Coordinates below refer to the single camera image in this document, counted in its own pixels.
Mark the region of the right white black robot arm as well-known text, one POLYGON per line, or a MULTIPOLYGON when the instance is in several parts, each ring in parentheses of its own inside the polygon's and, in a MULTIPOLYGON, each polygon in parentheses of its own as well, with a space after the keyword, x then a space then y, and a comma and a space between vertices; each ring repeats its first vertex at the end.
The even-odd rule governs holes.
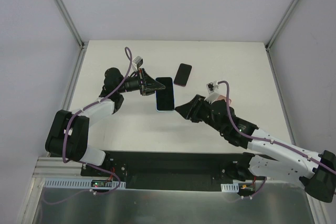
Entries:
POLYGON ((193 123, 207 124, 229 144, 245 149, 242 158, 225 169, 231 179, 274 178, 302 188, 319 201, 333 201, 335 154, 332 152, 318 153, 287 144, 237 117, 225 100, 209 102, 196 95, 190 102, 177 106, 175 111, 193 123))

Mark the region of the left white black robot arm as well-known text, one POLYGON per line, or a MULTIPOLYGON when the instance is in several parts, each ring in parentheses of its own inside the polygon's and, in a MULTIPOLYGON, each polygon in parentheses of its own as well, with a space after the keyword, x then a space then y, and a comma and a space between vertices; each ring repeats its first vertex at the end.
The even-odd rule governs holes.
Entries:
POLYGON ((88 144, 90 127, 121 108, 123 93, 139 91, 142 96, 147 96, 164 89, 165 85, 151 78, 143 68, 129 77, 124 77, 117 68, 108 69, 102 91, 92 104, 56 113, 46 139, 46 151, 66 163, 74 161, 90 165, 99 176, 112 175, 110 155, 88 144))

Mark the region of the pink phone case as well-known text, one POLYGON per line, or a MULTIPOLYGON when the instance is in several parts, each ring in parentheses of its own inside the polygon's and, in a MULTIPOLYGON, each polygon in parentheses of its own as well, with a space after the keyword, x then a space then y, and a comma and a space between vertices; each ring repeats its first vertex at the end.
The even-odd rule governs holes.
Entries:
POLYGON ((221 101, 221 100, 224 100, 228 105, 231 104, 232 100, 230 98, 227 98, 223 95, 219 95, 218 98, 217 98, 217 101, 221 101))

